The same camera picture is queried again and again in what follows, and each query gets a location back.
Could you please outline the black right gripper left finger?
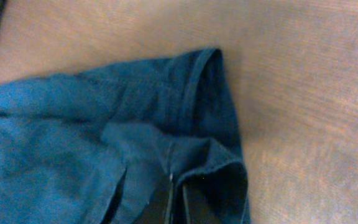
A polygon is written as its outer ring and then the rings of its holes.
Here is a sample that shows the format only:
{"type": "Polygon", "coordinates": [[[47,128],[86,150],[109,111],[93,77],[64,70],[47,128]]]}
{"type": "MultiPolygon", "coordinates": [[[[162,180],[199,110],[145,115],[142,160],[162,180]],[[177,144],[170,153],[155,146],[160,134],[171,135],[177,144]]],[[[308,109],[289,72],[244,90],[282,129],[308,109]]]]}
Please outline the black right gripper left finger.
{"type": "Polygon", "coordinates": [[[173,184],[165,175],[133,224],[171,224],[173,184]]]}

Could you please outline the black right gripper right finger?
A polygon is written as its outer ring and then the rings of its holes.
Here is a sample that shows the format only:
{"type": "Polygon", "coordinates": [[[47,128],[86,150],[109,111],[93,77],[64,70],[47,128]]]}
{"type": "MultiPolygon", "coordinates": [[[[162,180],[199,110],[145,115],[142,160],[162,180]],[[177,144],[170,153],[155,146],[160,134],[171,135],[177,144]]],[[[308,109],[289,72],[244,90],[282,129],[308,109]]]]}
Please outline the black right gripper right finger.
{"type": "Polygon", "coordinates": [[[185,184],[182,193],[186,224],[221,224],[201,190],[185,184]]]}

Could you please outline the dark teal shorts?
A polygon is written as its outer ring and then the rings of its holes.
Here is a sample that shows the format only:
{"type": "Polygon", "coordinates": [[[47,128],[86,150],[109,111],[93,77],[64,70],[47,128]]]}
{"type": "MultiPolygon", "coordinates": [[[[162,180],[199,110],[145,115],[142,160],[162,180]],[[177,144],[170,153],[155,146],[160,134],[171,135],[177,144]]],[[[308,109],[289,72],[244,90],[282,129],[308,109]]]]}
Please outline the dark teal shorts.
{"type": "Polygon", "coordinates": [[[249,223],[223,53],[122,62],[0,86],[0,223],[133,223],[163,176],[249,223]]]}

